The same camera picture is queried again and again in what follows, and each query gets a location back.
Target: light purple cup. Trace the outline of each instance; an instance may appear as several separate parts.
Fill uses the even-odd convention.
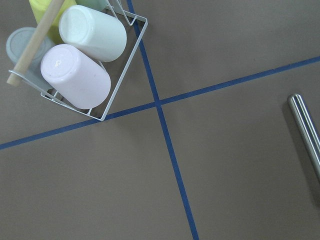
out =
[[[43,78],[79,109],[100,105],[111,88],[109,74],[74,46],[51,48],[41,62]]]

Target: yellow-green cup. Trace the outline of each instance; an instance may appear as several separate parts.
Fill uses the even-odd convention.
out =
[[[49,4],[50,4],[51,0],[29,0],[29,3],[31,5],[35,20],[37,23],[40,22],[41,18],[43,17],[43,15],[45,14]],[[60,17],[62,15],[62,13],[69,7],[76,5],[76,1],[75,0],[65,0],[58,15],[56,16],[56,18],[54,19],[51,28],[49,29],[48,32],[48,37],[51,38],[51,40],[55,43],[55,44],[62,44],[63,41],[60,37],[59,34],[59,20]]]

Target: plastic cup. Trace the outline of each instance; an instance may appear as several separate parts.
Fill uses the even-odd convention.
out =
[[[8,37],[5,49],[13,64],[16,64],[19,60],[35,30],[36,29],[34,27],[19,28],[11,33]],[[55,44],[48,37],[46,37],[35,54],[28,71],[25,73],[26,78],[30,82],[34,83],[45,91],[52,89],[52,86],[50,86],[42,77],[40,72],[40,64],[43,56],[54,45]]]
[[[29,3],[32,8],[33,15],[35,17],[36,23],[38,24],[45,14],[49,4],[51,3],[51,0],[29,0]],[[62,44],[63,41],[59,34],[59,20],[62,15],[62,13],[69,7],[76,5],[75,0],[65,0],[58,15],[54,19],[51,28],[49,29],[47,35],[51,38],[51,40],[55,44]]]
[[[82,5],[97,11],[102,11],[107,6],[106,0],[75,0],[76,4]]]
[[[65,43],[103,62],[116,60],[127,44],[126,29],[116,17],[81,5],[62,14],[59,32]]]
[[[43,57],[44,79],[79,109],[100,105],[111,88],[109,74],[74,46],[60,44]]]

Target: shiny metal rod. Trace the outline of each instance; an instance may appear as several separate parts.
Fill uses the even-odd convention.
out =
[[[288,98],[295,122],[300,130],[305,148],[308,151],[314,171],[320,182],[320,141],[316,127],[301,95],[295,93]]]

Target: gray floor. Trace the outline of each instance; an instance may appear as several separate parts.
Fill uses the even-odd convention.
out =
[[[36,22],[28,1],[1,1],[0,239],[318,240],[287,97],[320,128],[320,2],[132,3],[146,55],[94,123],[6,84],[6,40]]]

